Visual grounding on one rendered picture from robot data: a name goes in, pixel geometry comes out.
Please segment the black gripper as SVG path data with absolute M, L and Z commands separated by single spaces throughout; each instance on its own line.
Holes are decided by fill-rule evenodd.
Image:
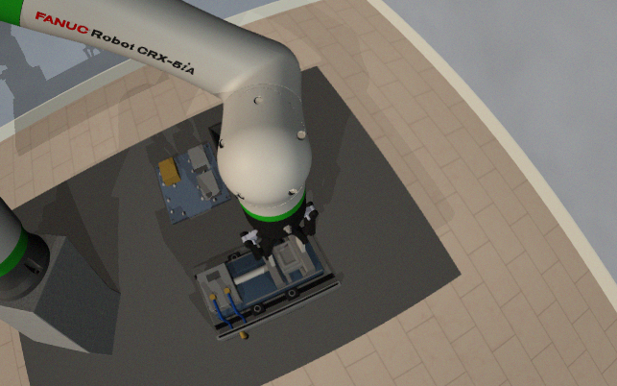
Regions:
M 297 244 L 301 252 L 304 253 L 305 244 L 309 242 L 306 236 L 307 235 L 312 236 L 316 233 L 316 218 L 318 215 L 319 214 L 314 204 L 312 202 L 308 202 L 306 204 L 306 211 L 303 217 L 304 226 L 305 226 L 304 228 L 301 228 L 301 226 L 298 225 L 296 228 L 292 230 L 290 234 L 284 233 L 281 235 L 266 235 L 256 229 L 253 229 L 252 232 L 250 231 L 241 232 L 240 236 L 244 242 L 245 247 L 251 250 L 255 260 L 258 261 L 262 258 L 261 256 L 265 256 L 267 257 L 266 260 L 269 260 L 273 267 L 275 266 L 274 261 L 273 261 L 273 256 L 272 256 L 274 243 L 277 243 L 278 239 L 285 238 L 292 234 L 296 236 Z M 261 242 L 258 243 L 260 248 L 257 248 L 256 246 L 257 237 L 262 238 Z

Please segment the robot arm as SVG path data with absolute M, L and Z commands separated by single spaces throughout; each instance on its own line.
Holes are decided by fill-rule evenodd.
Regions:
M 299 62 L 284 44 L 182 0 L 0 0 L 0 21 L 145 63 L 220 98 L 218 168 L 250 225 L 279 235 L 302 221 L 312 151 Z M 30 294 L 49 262 L 44 240 L 0 197 L 0 301 Z

